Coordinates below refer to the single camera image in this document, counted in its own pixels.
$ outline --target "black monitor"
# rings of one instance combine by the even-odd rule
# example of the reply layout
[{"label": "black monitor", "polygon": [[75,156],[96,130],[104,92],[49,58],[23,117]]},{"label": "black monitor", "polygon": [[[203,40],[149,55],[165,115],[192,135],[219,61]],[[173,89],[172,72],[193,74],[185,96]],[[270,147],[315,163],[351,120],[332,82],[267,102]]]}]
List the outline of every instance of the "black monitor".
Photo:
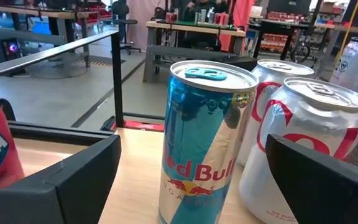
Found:
[{"label": "black monitor", "polygon": [[267,12],[308,15],[311,0],[270,0]]}]

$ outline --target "office chair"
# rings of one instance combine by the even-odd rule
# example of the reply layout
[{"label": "office chair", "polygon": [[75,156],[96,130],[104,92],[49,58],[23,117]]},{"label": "office chair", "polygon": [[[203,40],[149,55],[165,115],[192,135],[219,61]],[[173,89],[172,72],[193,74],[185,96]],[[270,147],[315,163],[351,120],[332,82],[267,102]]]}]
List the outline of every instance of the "office chair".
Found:
[{"label": "office chair", "polygon": [[118,16],[118,19],[113,21],[113,23],[118,24],[119,26],[119,33],[121,40],[124,39],[124,43],[120,46],[120,50],[126,50],[128,55],[131,54],[131,50],[138,50],[141,52],[142,50],[137,47],[133,47],[132,43],[127,43],[127,29],[128,25],[135,25],[137,24],[137,20],[135,19],[126,19],[127,14],[129,13],[129,7],[126,4],[126,0],[118,0],[114,2],[111,6],[111,11],[114,15]]}]

